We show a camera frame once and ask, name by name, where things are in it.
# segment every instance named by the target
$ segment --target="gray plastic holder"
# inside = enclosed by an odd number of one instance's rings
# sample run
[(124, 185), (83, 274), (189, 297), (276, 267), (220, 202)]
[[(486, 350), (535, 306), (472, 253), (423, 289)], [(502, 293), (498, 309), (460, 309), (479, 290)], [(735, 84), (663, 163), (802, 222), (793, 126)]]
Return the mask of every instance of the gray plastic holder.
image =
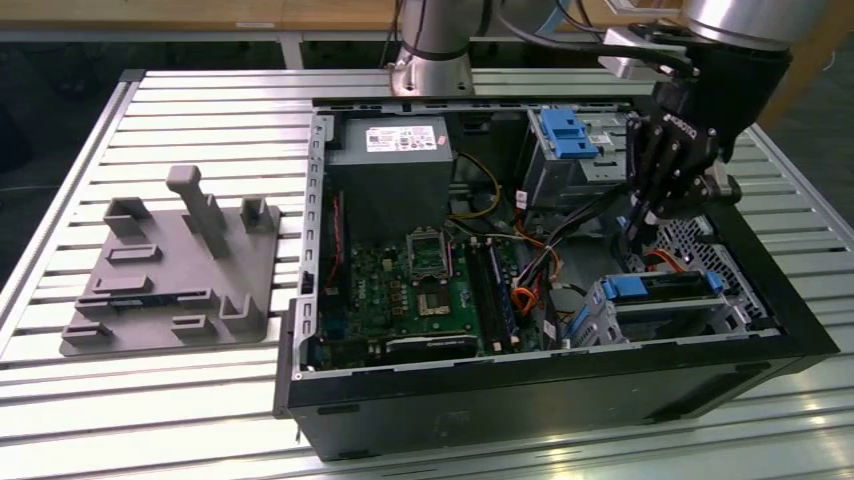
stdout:
[(263, 198), (220, 209), (194, 165), (167, 179), (187, 210), (148, 211), (113, 198), (104, 242), (76, 313), (65, 356), (259, 342), (267, 336), (279, 219)]

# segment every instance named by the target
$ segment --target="wooden desk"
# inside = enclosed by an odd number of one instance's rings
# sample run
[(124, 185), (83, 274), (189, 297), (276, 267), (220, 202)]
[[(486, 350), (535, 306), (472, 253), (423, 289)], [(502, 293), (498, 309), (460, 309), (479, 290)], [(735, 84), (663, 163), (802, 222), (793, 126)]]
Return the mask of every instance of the wooden desk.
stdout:
[[(282, 27), (288, 30), (387, 30), (394, 0), (284, 0)], [(603, 0), (586, 0), (591, 22), (600, 27), (649, 21), (647, 16), (615, 15)], [(580, 18), (575, 5), (570, 7)], [(560, 31), (572, 31), (563, 24)]]
[(0, 0), (7, 28), (279, 28), (283, 0)]
[[(592, 23), (600, 27), (650, 20), (615, 15), (603, 0), (584, 1)], [(383, 32), (392, 11), (394, 0), (0, 0), (0, 28)], [(762, 115), (763, 127), (774, 124), (809, 88), (853, 26), (854, 1), (827, 0), (813, 34), (793, 48), (795, 61)], [(570, 32), (572, 27), (562, 25), (559, 31)], [(280, 38), (286, 54), (299, 56), (302, 37), (283, 33)]]

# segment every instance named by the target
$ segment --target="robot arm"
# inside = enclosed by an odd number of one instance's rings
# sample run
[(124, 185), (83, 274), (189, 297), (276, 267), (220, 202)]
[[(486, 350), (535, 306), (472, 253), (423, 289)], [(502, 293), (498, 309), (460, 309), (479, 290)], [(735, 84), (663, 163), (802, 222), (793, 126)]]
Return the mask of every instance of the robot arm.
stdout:
[(809, 32), (823, 0), (687, 0), (687, 27), (611, 29), (602, 44), (532, 33), (554, 0), (398, 1), (403, 49), (390, 66), (395, 95), (474, 94), (467, 46), (487, 31), (596, 54), (616, 76), (658, 80), (653, 109), (627, 124), (626, 236), (634, 249), (654, 239), (662, 220), (695, 216), (709, 203), (738, 202), (741, 189), (726, 174), (735, 139), (759, 117), (791, 63), (789, 46)]
[[(654, 240), (661, 220), (741, 199), (725, 167), (735, 139), (759, 117), (791, 63), (789, 46), (809, 32), (822, 7), (815, 0), (691, 0), (687, 29), (651, 24), (608, 32), (606, 43), (637, 40), (638, 46), (683, 56), (695, 68), (691, 76), (658, 68), (666, 79), (653, 90), (653, 111), (629, 121), (633, 247)], [(602, 59), (625, 78), (645, 73), (626, 68), (631, 62)]]

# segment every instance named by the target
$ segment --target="blue latch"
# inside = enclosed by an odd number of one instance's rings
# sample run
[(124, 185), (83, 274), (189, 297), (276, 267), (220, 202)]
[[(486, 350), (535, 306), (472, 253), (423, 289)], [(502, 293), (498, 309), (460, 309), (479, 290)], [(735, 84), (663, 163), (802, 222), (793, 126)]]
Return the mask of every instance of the blue latch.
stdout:
[(604, 298), (608, 300), (614, 300), (616, 298), (616, 289), (614, 288), (611, 280), (602, 281), (602, 291), (604, 292)]
[(599, 149), (590, 143), (584, 124), (570, 108), (540, 111), (543, 131), (555, 145), (558, 158), (596, 158)]
[(646, 297), (650, 295), (641, 277), (612, 277), (610, 280), (621, 297)]
[(721, 280), (721, 275), (715, 272), (706, 272), (706, 281), (709, 282), (713, 293), (715, 295), (721, 295), (721, 292), (723, 292), (723, 281)]
[(570, 328), (567, 328), (566, 333), (563, 334), (563, 337), (560, 337), (560, 338), (566, 338), (566, 337), (568, 337), (568, 336), (575, 334), (575, 332), (578, 331), (580, 326), (584, 324), (584, 320), (587, 320), (588, 316), (590, 316), (590, 307), (587, 307), (587, 305), (584, 305), (584, 308), (582, 308), (582, 311), (578, 312), (578, 315), (575, 315), (575, 319), (572, 320), (572, 324), (570, 325)]

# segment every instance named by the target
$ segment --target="sticker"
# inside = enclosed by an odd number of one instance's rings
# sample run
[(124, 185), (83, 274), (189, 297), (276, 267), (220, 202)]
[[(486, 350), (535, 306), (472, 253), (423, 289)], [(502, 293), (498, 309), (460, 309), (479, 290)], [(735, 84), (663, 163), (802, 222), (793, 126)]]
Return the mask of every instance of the sticker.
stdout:
[(558, 330), (554, 323), (543, 322), (543, 333), (546, 333), (546, 335), (548, 335), (548, 338), (551, 338), (552, 340), (558, 339)]
[(596, 143), (599, 145), (614, 145), (611, 142), (611, 137), (607, 134), (604, 135), (588, 135), (590, 143)]
[(238, 22), (235, 23), (238, 28), (275, 28), (275, 23), (262, 23), (262, 22)]
[(374, 127), (366, 133), (368, 152), (414, 152), (436, 150), (436, 136), (430, 125)]
[(528, 208), (528, 192), (516, 190), (516, 208), (524, 210)]

